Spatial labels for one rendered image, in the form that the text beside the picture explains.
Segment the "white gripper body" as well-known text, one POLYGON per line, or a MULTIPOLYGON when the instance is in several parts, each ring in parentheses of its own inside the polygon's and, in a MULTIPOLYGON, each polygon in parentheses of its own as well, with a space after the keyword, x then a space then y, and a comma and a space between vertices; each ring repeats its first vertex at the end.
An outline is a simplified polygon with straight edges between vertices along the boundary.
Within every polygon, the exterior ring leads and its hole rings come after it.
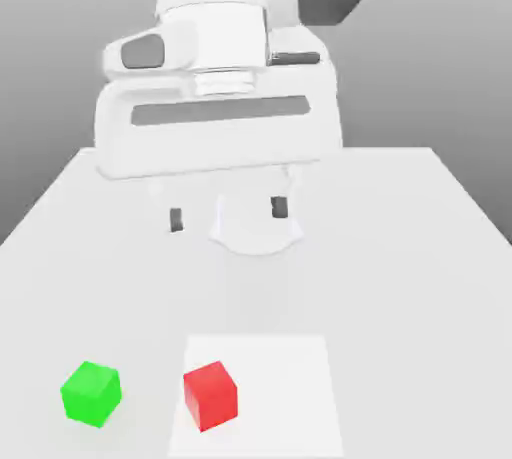
POLYGON ((94 145, 110 179, 302 163, 342 146, 333 64, 172 71, 100 92, 94 145))

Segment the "small red cube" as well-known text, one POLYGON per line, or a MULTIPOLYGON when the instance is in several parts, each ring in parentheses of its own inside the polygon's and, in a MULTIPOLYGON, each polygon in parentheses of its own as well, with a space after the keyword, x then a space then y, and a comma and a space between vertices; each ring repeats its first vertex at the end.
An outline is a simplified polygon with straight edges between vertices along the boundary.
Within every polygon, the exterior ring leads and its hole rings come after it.
POLYGON ((183 388, 186 407, 200 432, 238 416, 238 388, 222 362, 185 373, 183 388))

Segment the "small green cube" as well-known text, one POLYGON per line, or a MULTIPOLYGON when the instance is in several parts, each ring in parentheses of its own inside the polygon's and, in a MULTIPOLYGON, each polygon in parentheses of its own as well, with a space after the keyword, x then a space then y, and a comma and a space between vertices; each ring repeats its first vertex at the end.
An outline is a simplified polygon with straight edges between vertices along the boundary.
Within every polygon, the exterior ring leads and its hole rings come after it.
POLYGON ((101 428, 122 400, 116 369, 84 361, 60 388, 66 416, 101 428))

